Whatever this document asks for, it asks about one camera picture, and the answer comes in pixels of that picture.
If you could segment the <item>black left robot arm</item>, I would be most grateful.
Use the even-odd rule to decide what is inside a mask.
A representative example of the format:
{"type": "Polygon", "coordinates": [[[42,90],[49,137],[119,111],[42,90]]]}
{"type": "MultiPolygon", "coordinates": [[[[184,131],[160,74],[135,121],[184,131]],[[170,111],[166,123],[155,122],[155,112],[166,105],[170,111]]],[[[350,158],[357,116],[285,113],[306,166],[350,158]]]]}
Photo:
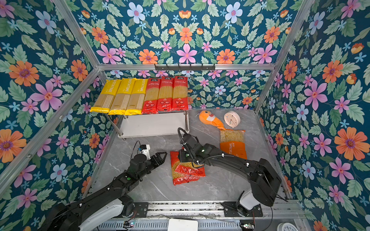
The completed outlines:
{"type": "Polygon", "coordinates": [[[54,206],[40,231],[90,231],[105,221],[123,215],[131,216],[138,211],[133,199],[127,194],[143,177],[165,162],[167,152],[160,152],[150,159],[137,154],[130,160],[129,168],[99,191],[68,205],[54,206]]]}

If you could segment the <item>red macaroni bag small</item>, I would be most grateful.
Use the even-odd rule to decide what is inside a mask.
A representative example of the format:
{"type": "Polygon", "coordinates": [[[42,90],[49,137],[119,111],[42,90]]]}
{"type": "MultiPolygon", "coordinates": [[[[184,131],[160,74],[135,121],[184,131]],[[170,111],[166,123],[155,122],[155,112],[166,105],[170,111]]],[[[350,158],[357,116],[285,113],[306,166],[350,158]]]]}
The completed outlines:
{"type": "Polygon", "coordinates": [[[204,166],[196,165],[193,162],[180,162],[175,172],[195,177],[205,177],[204,166]]]}

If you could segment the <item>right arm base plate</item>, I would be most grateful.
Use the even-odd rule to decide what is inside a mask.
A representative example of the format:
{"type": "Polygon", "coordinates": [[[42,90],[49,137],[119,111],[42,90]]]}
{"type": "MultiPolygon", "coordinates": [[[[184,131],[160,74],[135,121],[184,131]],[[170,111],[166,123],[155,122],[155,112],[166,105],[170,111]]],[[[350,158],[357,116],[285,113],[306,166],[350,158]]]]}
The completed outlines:
{"type": "Polygon", "coordinates": [[[221,203],[221,206],[224,208],[225,217],[263,217],[263,211],[260,205],[257,205],[253,209],[248,210],[235,201],[225,201],[221,203]]]}

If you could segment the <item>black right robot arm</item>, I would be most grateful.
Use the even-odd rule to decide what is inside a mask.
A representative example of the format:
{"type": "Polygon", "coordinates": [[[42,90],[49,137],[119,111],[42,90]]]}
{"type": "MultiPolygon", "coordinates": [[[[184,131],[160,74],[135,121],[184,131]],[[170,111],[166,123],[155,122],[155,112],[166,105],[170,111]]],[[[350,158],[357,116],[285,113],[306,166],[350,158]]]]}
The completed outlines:
{"type": "Polygon", "coordinates": [[[194,168],[205,165],[220,167],[249,182],[250,190],[242,192],[232,209],[246,215],[258,205],[270,208],[274,205],[282,180],[268,160],[246,160],[227,154],[209,143],[202,145],[196,136],[182,128],[178,128],[177,132],[183,147],[178,155],[181,162],[190,162],[194,168]]]}

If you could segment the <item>red spaghetti pack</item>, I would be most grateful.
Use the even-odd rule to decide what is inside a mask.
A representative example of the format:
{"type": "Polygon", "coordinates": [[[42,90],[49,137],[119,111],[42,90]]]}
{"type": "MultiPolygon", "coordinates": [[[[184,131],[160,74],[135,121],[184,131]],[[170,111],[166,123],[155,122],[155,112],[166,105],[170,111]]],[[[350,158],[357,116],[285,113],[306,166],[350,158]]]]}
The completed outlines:
{"type": "Polygon", "coordinates": [[[172,109],[172,95],[173,95],[174,78],[162,77],[159,90],[157,110],[158,111],[171,111],[172,109]]]}
{"type": "Polygon", "coordinates": [[[172,111],[188,110],[188,78],[176,76],[173,83],[172,111]]]}
{"type": "Polygon", "coordinates": [[[161,79],[149,79],[146,87],[146,94],[142,108],[142,114],[157,114],[157,102],[161,79]]]}

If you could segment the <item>red spaghetti pack front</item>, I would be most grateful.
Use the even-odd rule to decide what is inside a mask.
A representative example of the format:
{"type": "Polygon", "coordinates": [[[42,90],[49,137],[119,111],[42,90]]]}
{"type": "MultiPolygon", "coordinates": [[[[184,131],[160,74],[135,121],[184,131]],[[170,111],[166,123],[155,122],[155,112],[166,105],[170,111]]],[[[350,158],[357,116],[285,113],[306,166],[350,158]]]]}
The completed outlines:
{"type": "Polygon", "coordinates": [[[176,76],[173,83],[172,111],[188,110],[188,78],[176,76]]]}

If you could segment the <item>yellow spaghetti pack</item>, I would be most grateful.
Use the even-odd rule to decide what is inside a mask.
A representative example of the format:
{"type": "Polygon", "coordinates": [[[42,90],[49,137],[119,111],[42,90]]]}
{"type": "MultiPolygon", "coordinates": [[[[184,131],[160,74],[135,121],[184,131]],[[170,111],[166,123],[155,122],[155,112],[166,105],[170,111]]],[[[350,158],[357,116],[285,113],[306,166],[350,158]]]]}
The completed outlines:
{"type": "Polygon", "coordinates": [[[109,115],[124,115],[132,95],[136,78],[122,79],[110,108],[109,115]]]}
{"type": "Polygon", "coordinates": [[[108,114],[117,95],[121,80],[108,80],[90,112],[108,114]]]}
{"type": "Polygon", "coordinates": [[[148,79],[137,79],[130,96],[125,115],[141,115],[146,95],[148,79]]]}

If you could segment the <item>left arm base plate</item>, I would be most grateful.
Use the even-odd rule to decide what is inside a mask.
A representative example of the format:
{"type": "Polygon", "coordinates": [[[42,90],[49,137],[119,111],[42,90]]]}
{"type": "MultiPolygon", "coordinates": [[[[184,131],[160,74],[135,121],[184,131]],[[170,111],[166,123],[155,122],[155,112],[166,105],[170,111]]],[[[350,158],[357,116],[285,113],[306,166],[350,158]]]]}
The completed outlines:
{"type": "Polygon", "coordinates": [[[148,202],[134,202],[133,203],[133,209],[131,214],[129,215],[129,218],[146,218],[148,213],[148,202]]]}

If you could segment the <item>red macaroni bag large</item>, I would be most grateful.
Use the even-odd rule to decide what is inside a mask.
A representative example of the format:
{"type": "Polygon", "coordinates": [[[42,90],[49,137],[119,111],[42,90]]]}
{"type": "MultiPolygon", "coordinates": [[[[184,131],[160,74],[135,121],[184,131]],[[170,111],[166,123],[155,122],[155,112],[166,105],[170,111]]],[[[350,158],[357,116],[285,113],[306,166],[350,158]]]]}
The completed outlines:
{"type": "Polygon", "coordinates": [[[178,152],[171,151],[170,156],[171,156],[171,169],[172,169],[172,181],[174,185],[180,185],[184,183],[189,183],[189,182],[195,182],[200,179],[200,177],[188,175],[188,174],[183,174],[179,173],[176,170],[176,168],[180,165],[180,160],[178,158],[178,152]]]}

